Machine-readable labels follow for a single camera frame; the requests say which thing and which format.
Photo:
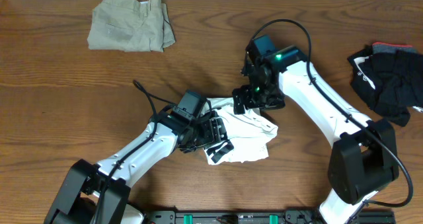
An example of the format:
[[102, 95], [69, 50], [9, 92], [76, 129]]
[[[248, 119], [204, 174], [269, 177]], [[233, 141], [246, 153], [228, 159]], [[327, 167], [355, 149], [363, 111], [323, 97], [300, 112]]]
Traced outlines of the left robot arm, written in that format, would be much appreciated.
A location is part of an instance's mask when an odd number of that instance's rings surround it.
[[120, 151], [95, 164], [81, 159], [67, 173], [45, 223], [142, 223], [128, 205], [132, 186], [174, 150], [189, 153], [227, 140], [210, 100], [186, 91], [178, 104], [154, 111], [146, 129]]

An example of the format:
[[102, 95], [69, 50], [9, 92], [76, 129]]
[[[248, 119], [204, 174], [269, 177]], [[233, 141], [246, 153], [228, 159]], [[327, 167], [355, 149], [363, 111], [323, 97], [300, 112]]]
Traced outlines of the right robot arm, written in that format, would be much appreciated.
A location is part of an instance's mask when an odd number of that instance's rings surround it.
[[235, 114], [280, 109], [290, 97], [322, 131], [332, 152], [332, 189], [319, 207], [325, 223], [353, 223], [370, 199], [399, 176], [395, 132], [348, 104], [317, 73], [296, 46], [279, 50], [269, 36], [249, 42], [241, 73], [249, 84], [233, 90]]

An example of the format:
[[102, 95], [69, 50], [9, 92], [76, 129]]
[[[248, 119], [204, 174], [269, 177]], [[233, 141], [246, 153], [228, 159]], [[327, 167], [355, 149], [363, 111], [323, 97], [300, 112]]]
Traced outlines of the white t-shirt black print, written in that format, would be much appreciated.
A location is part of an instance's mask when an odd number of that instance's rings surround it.
[[211, 108], [222, 122], [227, 137], [204, 150], [209, 165], [258, 161], [268, 157], [267, 143], [278, 134], [278, 126], [261, 116], [257, 108], [234, 114], [232, 98], [210, 98]]

